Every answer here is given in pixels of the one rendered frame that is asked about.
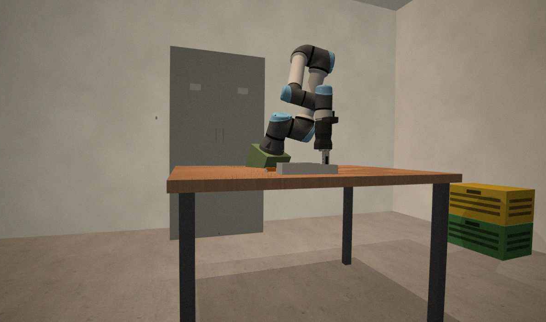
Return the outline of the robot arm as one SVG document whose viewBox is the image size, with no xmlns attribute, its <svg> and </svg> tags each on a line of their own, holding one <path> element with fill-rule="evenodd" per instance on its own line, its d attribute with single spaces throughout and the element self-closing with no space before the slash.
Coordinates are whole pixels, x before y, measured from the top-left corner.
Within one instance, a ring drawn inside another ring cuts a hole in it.
<svg viewBox="0 0 546 322">
<path fill-rule="evenodd" d="M 301 108 L 294 119 L 283 112 L 272 114 L 266 135 L 259 145 L 262 151 L 271 155 L 283 155 L 285 137 L 310 142 L 315 133 L 315 111 L 332 110 L 332 87 L 323 85 L 323 81 L 333 70 L 334 53 L 304 44 L 292 52 L 290 62 L 288 83 L 283 86 L 280 99 Z M 310 76 L 306 91 L 303 91 L 305 66 L 309 67 Z"/>
</svg>

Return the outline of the beige three-compartment bin rack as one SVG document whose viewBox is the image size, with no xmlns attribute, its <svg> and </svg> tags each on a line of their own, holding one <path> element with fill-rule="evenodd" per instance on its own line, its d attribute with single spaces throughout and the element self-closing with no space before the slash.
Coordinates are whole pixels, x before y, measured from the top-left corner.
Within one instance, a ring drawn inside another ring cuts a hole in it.
<svg viewBox="0 0 546 322">
<path fill-rule="evenodd" d="M 281 175 L 337 174 L 338 164 L 313 162 L 276 162 L 276 173 Z"/>
</svg>

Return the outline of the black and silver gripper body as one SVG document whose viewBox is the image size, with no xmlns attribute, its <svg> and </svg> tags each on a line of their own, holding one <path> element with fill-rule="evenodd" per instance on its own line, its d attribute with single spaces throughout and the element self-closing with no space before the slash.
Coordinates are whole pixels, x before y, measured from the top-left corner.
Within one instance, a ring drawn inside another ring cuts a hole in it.
<svg viewBox="0 0 546 322">
<path fill-rule="evenodd" d="M 332 110 L 315 111 L 315 150 L 332 150 L 332 124 L 338 123 L 338 118 Z"/>
</svg>

